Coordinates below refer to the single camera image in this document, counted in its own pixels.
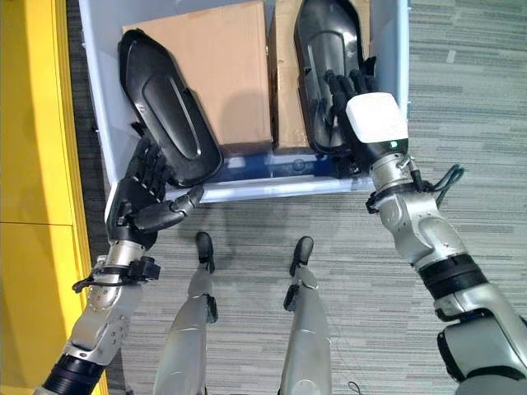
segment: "gray carpet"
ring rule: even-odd
[[[93,258],[105,251],[100,151],[92,131],[86,64],[75,0],[68,4],[77,139]],[[413,0],[411,150],[438,179],[461,162],[467,173],[444,203],[487,277],[527,315],[527,3]],[[436,349],[443,324],[432,299],[394,251],[366,193],[235,202],[202,207],[161,233],[150,255],[162,278],[145,286],[130,336],[109,369],[112,393],[151,393],[165,334],[196,267],[194,234],[216,249],[220,318],[208,332],[212,395],[274,394],[292,314],[282,309],[292,249],[315,239],[332,346],[333,387],[362,393],[452,394]]]

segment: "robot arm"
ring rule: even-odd
[[[498,393],[488,382],[499,383],[499,393],[525,393],[527,324],[483,275],[438,209],[463,170],[453,167],[435,186],[423,182],[408,154],[408,127],[393,96],[371,92],[365,84],[370,77],[360,72],[351,78],[356,89],[351,94],[329,85],[333,101],[346,95],[338,121],[347,125],[357,165],[375,185],[366,206],[379,213],[399,254],[422,278],[436,315],[457,321],[437,343],[447,371],[460,382],[458,393]],[[432,193],[440,191],[437,202]]]
[[[98,257],[88,278],[73,286],[76,292],[90,287],[87,305],[35,394],[91,393],[114,359],[141,301],[141,283],[159,277],[160,268],[145,253],[156,242],[157,231],[181,222],[203,195],[202,187],[194,187],[173,202],[163,202],[170,174],[159,148],[144,137],[110,199],[110,251]]]

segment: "robot forearm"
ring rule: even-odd
[[[449,373],[462,382],[485,374],[527,376],[527,326],[490,284],[431,193],[418,192],[413,159],[400,153],[371,166],[376,193],[370,201],[398,252],[421,276],[437,316],[458,319],[438,336]]]
[[[141,301],[139,282],[159,273],[159,267],[144,253],[140,244],[121,240],[112,243],[107,257],[99,257],[92,276],[78,287],[91,286],[84,312],[35,394],[93,391],[128,334],[130,318]]]

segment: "cardboard box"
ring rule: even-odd
[[[350,0],[361,23],[364,59],[370,45],[370,0]],[[269,37],[271,116],[276,154],[311,152],[298,94],[298,60],[294,41],[302,0],[277,0]]]
[[[227,156],[271,149],[262,1],[142,22],[124,31],[135,28],[172,52]]]

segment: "plastic bin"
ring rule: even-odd
[[[130,127],[135,114],[119,84],[117,43],[121,27],[237,0],[79,0],[90,73],[91,93],[110,184],[124,175],[138,141]],[[266,1],[268,21],[274,0]],[[371,0],[370,54],[377,57],[380,89],[391,92],[406,117],[408,105],[409,33],[408,0]],[[227,202],[338,193],[372,189],[359,175],[336,179],[327,157],[274,156],[273,153],[230,158],[206,185],[203,202]],[[173,198],[183,190],[171,189]]]

